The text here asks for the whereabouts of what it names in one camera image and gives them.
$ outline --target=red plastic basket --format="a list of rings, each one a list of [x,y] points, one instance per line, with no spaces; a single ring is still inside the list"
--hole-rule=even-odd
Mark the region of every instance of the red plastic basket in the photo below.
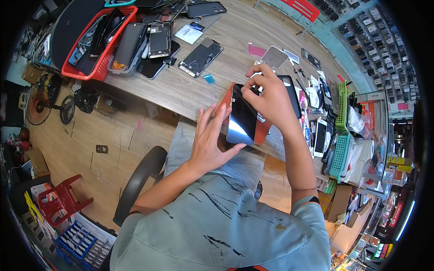
[[[92,24],[96,21],[96,19],[99,16],[104,15],[104,14],[106,14],[106,15],[110,14],[111,11],[114,10],[113,8],[104,9],[104,10],[101,10],[100,12],[98,12],[98,14],[96,14],[95,17],[93,17],[93,19],[90,21],[90,23],[83,30],[83,32],[81,33],[81,35],[79,36],[77,41],[74,43],[74,46],[72,47],[71,51],[69,52],[68,57],[65,59],[65,63],[63,63],[62,74],[64,76],[68,76],[68,77],[76,78],[76,79],[80,79],[80,80],[85,80],[85,81],[89,80],[89,79],[95,79],[95,80],[100,80],[100,81],[105,80],[105,77],[107,76],[107,74],[109,72],[107,69],[107,65],[109,64],[109,59],[112,56],[113,51],[115,50],[116,45],[119,42],[119,38],[120,38],[122,32],[124,31],[124,28],[127,26],[128,23],[135,23],[136,22],[136,16],[135,15],[136,15],[136,12],[138,10],[138,8],[136,6],[118,7],[118,9],[125,15],[127,15],[129,13],[131,13],[131,14],[125,20],[125,22],[121,25],[119,30],[113,36],[111,42],[109,42],[109,44],[105,48],[104,52],[99,57],[92,73],[89,75],[85,75],[84,73],[79,71],[74,65],[71,65],[68,62],[68,60],[71,57],[72,53],[74,52],[74,49],[77,47],[77,44],[79,43],[80,38],[86,33],[87,29],[89,29],[92,26]]]

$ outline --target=red plastic stool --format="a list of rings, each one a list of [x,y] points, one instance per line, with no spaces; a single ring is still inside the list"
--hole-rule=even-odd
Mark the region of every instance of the red plastic stool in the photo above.
[[[71,195],[71,192],[69,190],[71,183],[75,182],[81,177],[82,177],[81,174],[75,175],[74,177],[64,180],[58,186],[49,189],[45,192],[42,192],[38,195],[38,206],[41,211],[41,214],[48,222],[48,224],[50,224],[52,227],[59,226],[64,220],[66,220],[72,214],[80,211],[81,209],[89,205],[91,202],[93,202],[93,198],[90,198],[83,203],[75,202],[74,198]],[[57,194],[57,198],[54,199],[53,201],[42,202],[42,198],[50,194],[51,192],[55,192]],[[54,222],[53,216],[62,209],[66,211],[66,214],[60,219],[58,219],[56,222]]]

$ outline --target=workbench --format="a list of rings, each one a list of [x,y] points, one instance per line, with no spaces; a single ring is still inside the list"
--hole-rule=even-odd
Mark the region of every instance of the workbench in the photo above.
[[[221,18],[209,27],[193,45],[173,37],[173,40],[181,45],[181,49],[175,55],[177,61],[174,66],[165,67],[154,80],[148,80],[138,72],[129,78],[109,73],[105,83],[196,121],[199,109],[201,107],[207,108],[214,102],[218,103],[232,82],[241,84],[246,82],[245,73],[248,68],[260,59],[259,56],[248,53],[249,42],[253,46],[264,49],[274,45],[295,53],[300,57],[300,65],[297,67],[302,68],[307,77],[310,78],[310,75],[313,75],[318,78],[316,69],[301,57],[301,48],[313,53],[312,50],[284,25],[264,14],[260,8],[254,10],[236,0],[221,0],[220,2],[226,7],[227,13],[221,14]],[[190,21],[183,16],[178,16],[174,21],[173,34]],[[194,79],[179,69],[177,65],[205,37],[210,37],[220,43],[224,50],[199,78]],[[327,61],[323,62],[321,56],[316,55],[316,57],[322,61],[322,70],[326,77],[340,82],[336,75],[335,64],[329,61],[330,64],[327,65]],[[206,74],[211,74],[215,82],[208,84],[203,77]],[[300,78],[294,74],[289,61],[283,64],[276,71],[276,74],[290,75],[294,84],[298,86],[295,79],[300,81]],[[303,79],[303,81],[307,86],[307,79]],[[266,137],[262,146],[254,144],[253,147],[285,161],[282,134],[275,126],[271,127],[271,134]],[[314,164],[317,177],[328,180],[328,176],[321,174],[321,158],[315,157]]]

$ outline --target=jeans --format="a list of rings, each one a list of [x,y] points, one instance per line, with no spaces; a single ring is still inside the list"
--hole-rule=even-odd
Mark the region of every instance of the jeans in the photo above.
[[[166,156],[164,177],[190,159],[195,134],[196,124],[186,118],[180,118]],[[265,156],[265,153],[246,146],[226,164],[210,172],[243,182],[253,195],[264,168]]]

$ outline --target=person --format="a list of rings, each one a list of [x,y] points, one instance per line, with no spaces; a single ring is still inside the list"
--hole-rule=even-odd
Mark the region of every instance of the person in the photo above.
[[[243,97],[283,135],[291,214],[254,193],[265,154],[245,144],[222,152],[231,108],[180,119],[164,178],[137,198],[113,246],[110,270],[330,270],[330,244],[314,164],[283,83],[265,64],[249,69]],[[262,86],[261,96],[252,86]]]

